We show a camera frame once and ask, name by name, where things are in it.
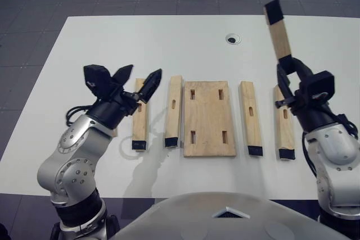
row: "black end cap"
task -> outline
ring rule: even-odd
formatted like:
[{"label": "black end cap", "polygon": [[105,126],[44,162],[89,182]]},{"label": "black end cap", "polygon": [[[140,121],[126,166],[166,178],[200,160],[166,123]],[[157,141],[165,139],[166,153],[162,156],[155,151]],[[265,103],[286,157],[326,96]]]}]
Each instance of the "black end cap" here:
[{"label": "black end cap", "polygon": [[165,138],[165,147],[177,147],[178,137]]},{"label": "black end cap", "polygon": [[282,160],[294,160],[295,159],[295,151],[294,149],[279,149],[279,156]]},{"label": "black end cap", "polygon": [[146,150],[146,141],[133,141],[133,150]]},{"label": "black end cap", "polygon": [[247,146],[249,150],[249,155],[252,156],[262,156],[263,155],[263,147],[262,146]]},{"label": "black end cap", "polygon": [[279,0],[273,0],[265,5],[266,13],[268,15],[269,24],[273,25],[276,22],[281,21],[283,18],[283,13],[280,7]]}]

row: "table surface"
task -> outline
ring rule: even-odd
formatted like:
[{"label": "table surface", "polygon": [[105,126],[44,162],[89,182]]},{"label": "table surface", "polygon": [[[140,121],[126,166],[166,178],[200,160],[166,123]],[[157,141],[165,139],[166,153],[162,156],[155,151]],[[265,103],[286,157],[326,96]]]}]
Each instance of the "table surface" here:
[{"label": "table surface", "polygon": [[[360,19],[286,16],[293,56],[314,72],[335,75],[334,113],[360,123]],[[236,33],[239,45],[226,43]],[[103,197],[170,197],[187,192],[250,193],[269,199],[316,199],[316,184],[302,154],[302,129],[294,119],[296,160],[281,161],[275,150],[273,87],[276,57],[264,16],[90,16],[69,17],[22,111],[0,163],[0,193],[48,195],[37,183],[40,164],[65,130],[65,112],[95,98],[86,88],[83,66],[106,66],[111,73],[134,64],[135,78],[158,68],[163,80],[150,101],[148,150],[131,149],[132,118],[97,165]],[[181,147],[163,147],[169,79],[227,80],[235,129],[235,158],[183,157]],[[292,89],[299,80],[292,76]],[[253,81],[264,156],[247,154],[240,81]]]}]

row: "black cable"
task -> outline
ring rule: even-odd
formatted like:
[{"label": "black cable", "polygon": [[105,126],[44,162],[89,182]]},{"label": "black cable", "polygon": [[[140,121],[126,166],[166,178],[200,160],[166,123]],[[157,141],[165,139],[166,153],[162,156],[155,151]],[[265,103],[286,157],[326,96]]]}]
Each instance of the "black cable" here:
[{"label": "black cable", "polygon": [[314,163],[311,161],[310,157],[309,157],[309,153],[308,153],[308,150],[306,149],[306,146],[305,146],[305,132],[303,132],[303,136],[302,136],[302,139],[301,139],[301,142],[303,144],[303,152],[304,152],[304,156],[305,156],[305,159],[306,159],[306,162],[307,164],[309,165],[310,169],[311,169],[311,172],[313,173],[313,175],[316,177],[316,169],[315,169],[315,165]]}]

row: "black tape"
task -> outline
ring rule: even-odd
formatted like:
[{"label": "black tape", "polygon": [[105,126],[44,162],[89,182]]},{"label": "black tape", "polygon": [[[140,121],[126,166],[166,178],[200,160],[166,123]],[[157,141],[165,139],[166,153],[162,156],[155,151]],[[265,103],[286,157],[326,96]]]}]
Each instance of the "black tape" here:
[{"label": "black tape", "polygon": [[262,146],[247,146],[249,150],[249,155],[252,156],[262,156],[263,155],[263,147]]},{"label": "black tape", "polygon": [[280,66],[285,71],[286,75],[292,74],[295,72],[295,65],[293,62],[292,55],[287,55],[278,59]]},{"label": "black tape", "polygon": [[269,24],[273,25],[276,22],[281,21],[283,18],[283,13],[280,7],[279,0],[273,0],[265,5],[266,13],[268,15]]},{"label": "black tape", "polygon": [[132,147],[134,150],[146,150],[146,141],[133,141]]},{"label": "black tape", "polygon": [[165,138],[165,147],[178,146],[178,137]]},{"label": "black tape", "polygon": [[279,156],[282,160],[294,160],[295,159],[295,151],[294,149],[279,149]]}]

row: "slot hole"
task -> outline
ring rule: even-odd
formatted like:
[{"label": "slot hole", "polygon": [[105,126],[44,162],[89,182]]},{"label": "slot hole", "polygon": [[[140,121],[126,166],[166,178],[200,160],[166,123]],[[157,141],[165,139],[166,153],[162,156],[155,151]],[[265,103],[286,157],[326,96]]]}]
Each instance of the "slot hole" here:
[{"label": "slot hole", "polygon": [[219,89],[219,100],[223,100],[224,99],[224,91],[222,89]]},{"label": "slot hole", "polygon": [[287,109],[284,109],[282,112],[283,112],[283,118],[287,119]]},{"label": "slot hole", "polygon": [[191,143],[196,143],[196,133],[194,130],[191,131]]},{"label": "slot hole", "polygon": [[223,143],[227,143],[227,131],[223,130]]},{"label": "slot hole", "polygon": [[190,90],[190,99],[195,99],[195,89]]}]

